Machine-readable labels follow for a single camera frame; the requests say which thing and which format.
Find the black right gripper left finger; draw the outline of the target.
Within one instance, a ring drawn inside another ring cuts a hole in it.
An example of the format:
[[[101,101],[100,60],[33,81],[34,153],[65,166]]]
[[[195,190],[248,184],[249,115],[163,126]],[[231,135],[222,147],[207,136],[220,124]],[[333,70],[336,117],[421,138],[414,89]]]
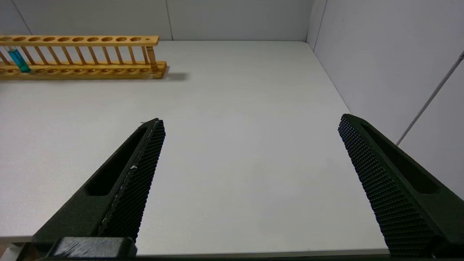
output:
[[[134,257],[166,136],[155,118],[136,129],[33,235],[49,257]]]

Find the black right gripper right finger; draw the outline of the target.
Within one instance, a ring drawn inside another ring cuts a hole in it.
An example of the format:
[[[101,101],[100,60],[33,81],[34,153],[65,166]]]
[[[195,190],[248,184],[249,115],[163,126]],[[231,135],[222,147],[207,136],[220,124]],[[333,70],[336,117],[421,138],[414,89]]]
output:
[[[391,256],[462,256],[464,202],[364,119],[339,135]]]

